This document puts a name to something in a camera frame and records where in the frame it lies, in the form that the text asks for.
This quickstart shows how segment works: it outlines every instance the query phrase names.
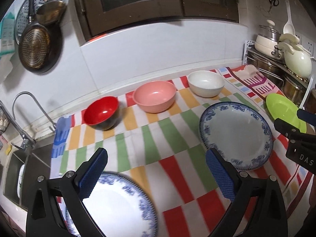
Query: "red bowl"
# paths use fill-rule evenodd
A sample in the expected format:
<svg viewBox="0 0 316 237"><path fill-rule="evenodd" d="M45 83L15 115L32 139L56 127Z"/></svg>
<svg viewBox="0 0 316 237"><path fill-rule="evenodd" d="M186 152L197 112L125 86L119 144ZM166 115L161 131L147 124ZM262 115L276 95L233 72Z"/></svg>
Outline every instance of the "red bowl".
<svg viewBox="0 0 316 237"><path fill-rule="evenodd" d="M119 101L116 97L106 96L93 102L84 113L84 122L99 130L111 128L119 118Z"/></svg>

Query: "colorful checkered tablecloth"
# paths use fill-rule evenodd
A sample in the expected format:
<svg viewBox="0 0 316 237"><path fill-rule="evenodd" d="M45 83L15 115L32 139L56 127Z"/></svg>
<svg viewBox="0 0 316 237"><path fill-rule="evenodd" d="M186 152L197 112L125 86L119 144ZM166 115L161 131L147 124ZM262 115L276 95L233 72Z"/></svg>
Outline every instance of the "colorful checkered tablecloth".
<svg viewBox="0 0 316 237"><path fill-rule="evenodd" d="M153 201L158 214L158 236L208 236L230 201L223 197L206 166L206 149L198 133L199 118L205 108L216 102L241 102L266 119L274 137L270 159L248 173L264 179L269 175L277 177L289 217L312 174L285 157L288 140L274 129L266 110L265 96L282 92L253 65L212 71L226 80L222 92L213 98L192 93L183 76L169 80L177 88L176 101L162 113L142 111L132 99L133 92L129 92L118 97L122 120L113 129L97 131L87 126L83 121L85 110L71 115L65 149L53 153L52 172L61 176L76 170L98 147L104 147L108 152L105 171L131 178ZM251 199L239 230L247 224L254 203L255 199Z"/></svg>

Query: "screw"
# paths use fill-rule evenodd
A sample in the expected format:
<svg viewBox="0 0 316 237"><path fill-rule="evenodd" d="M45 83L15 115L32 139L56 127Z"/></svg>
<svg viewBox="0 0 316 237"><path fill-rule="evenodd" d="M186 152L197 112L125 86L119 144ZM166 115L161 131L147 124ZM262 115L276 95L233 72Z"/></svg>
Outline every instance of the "screw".
<svg viewBox="0 0 316 237"><path fill-rule="evenodd" d="M43 181L44 180L44 176L42 176L42 175L40 175L38 178L37 178L37 181L38 182L41 182L41 181Z"/></svg>
<svg viewBox="0 0 316 237"><path fill-rule="evenodd" d="M275 182L276 179L277 179L277 178L276 178L274 175L270 175L270 180L271 180L271 181Z"/></svg>
<svg viewBox="0 0 316 237"><path fill-rule="evenodd" d="M245 171L240 171L240 172L239 172L239 175L240 175L241 177L246 178L246 177L248 176L248 173L245 172Z"/></svg>
<svg viewBox="0 0 316 237"><path fill-rule="evenodd" d="M66 177L72 177L73 175L74 175L75 173L73 172L73 171L68 171L67 173L66 173Z"/></svg>

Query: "black scissors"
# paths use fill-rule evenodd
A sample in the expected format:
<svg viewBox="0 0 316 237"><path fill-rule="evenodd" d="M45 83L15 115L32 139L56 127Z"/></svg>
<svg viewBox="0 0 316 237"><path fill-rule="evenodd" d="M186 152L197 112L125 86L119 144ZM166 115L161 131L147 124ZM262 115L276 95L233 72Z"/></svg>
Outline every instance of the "black scissors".
<svg viewBox="0 0 316 237"><path fill-rule="evenodd" d="M272 9L272 7L273 6L278 6L279 5L279 0L269 0L269 3L270 3L270 9L269 9L269 11L268 12L270 12L271 11L271 9Z"/></svg>

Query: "kitchen sink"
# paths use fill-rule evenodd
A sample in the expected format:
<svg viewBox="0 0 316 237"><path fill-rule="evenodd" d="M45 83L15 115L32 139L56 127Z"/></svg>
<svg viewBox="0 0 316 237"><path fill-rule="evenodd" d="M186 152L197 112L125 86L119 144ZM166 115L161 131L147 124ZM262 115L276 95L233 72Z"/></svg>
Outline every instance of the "kitchen sink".
<svg viewBox="0 0 316 237"><path fill-rule="evenodd" d="M30 189L37 177L43 175L49 179L53 142L54 135L37 141L33 148L16 150L11 155L4 195L24 210L28 209Z"/></svg>

